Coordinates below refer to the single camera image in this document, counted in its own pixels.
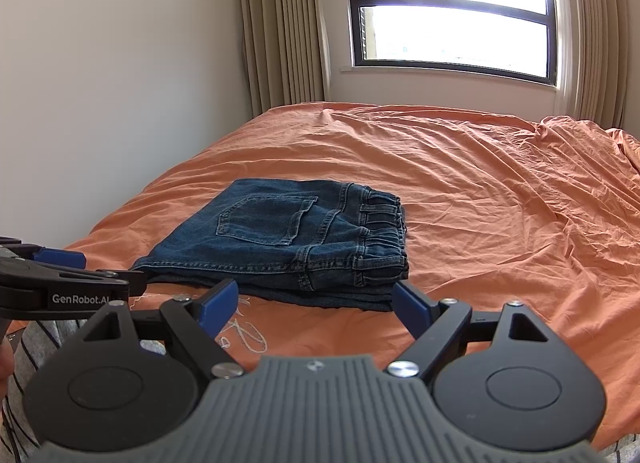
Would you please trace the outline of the person's left hand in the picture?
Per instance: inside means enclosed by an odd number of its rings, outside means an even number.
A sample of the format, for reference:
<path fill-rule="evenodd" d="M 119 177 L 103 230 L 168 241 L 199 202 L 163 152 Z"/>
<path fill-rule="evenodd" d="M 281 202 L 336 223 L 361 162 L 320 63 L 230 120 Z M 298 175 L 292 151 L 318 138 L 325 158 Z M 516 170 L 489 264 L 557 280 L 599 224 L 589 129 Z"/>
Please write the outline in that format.
<path fill-rule="evenodd" d="M 10 342 L 2 339 L 0 345 L 0 399 L 6 397 L 9 378 L 14 372 L 14 353 Z"/>

